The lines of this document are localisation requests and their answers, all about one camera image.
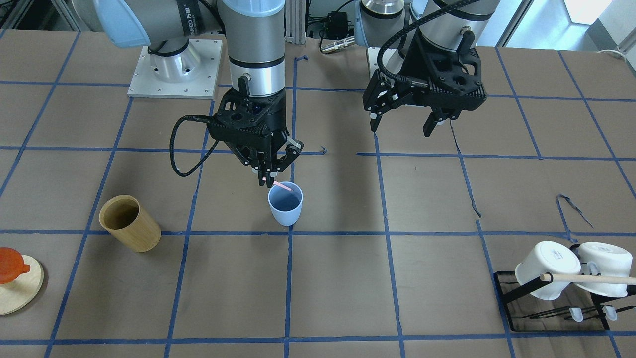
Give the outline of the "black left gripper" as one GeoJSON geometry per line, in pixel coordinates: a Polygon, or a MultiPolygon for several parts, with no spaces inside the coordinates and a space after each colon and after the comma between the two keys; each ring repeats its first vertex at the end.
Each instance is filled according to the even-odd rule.
{"type": "Polygon", "coordinates": [[[430,137],[446,119],[457,118],[458,111],[473,111],[484,104],[487,93],[474,39],[474,34],[461,34],[456,48],[448,51],[416,34],[398,72],[406,81],[375,70],[363,94],[371,131],[378,130],[388,111],[413,105],[432,109],[423,125],[423,135],[430,137]]]}

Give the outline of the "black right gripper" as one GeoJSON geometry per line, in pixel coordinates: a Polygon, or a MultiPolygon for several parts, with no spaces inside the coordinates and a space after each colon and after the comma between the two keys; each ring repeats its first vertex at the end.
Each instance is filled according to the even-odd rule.
{"type": "Polygon", "coordinates": [[[241,163],[257,172],[259,186],[271,188],[279,172],[300,155],[304,144],[291,138],[286,125],[284,89],[265,97],[251,95],[250,77],[241,75],[207,124],[214,140],[224,142],[241,163]]]}

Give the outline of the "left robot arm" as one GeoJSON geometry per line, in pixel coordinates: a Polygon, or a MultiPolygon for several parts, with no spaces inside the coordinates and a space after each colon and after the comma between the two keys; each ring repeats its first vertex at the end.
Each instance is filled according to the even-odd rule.
{"type": "Polygon", "coordinates": [[[363,94],[376,131],[403,105],[430,108],[423,133],[487,100],[476,43],[497,0],[358,0],[356,43],[378,50],[363,94]]]}

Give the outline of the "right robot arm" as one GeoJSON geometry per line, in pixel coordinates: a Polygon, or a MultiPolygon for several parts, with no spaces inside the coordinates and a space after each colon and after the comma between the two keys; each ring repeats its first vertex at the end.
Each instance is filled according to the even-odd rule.
{"type": "Polygon", "coordinates": [[[260,186],[273,186],[304,144],[286,126],[285,16],[283,0],[95,0],[98,20],[120,48],[145,46],[157,57],[189,50],[191,38],[217,31],[227,41],[231,88],[213,115],[185,115],[181,124],[205,124],[252,168],[260,186]]]}

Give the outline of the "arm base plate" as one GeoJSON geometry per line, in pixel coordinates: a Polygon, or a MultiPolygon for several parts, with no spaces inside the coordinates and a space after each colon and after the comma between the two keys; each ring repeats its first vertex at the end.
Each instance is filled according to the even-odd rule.
{"type": "Polygon", "coordinates": [[[170,57],[149,54],[143,46],[127,95],[213,100],[223,45],[220,39],[190,39],[184,51],[170,57]]]}
{"type": "MultiPolygon", "coordinates": [[[[377,70],[379,68],[379,65],[378,65],[379,51],[380,51],[380,47],[367,48],[367,61],[368,61],[368,68],[369,68],[369,70],[368,70],[369,77],[371,77],[373,75],[373,73],[375,72],[375,70],[377,70]]],[[[393,52],[394,51],[389,48],[383,54],[382,63],[384,65],[384,67],[387,68],[387,69],[389,68],[389,60],[390,60],[391,56],[393,56],[393,52]]]]}

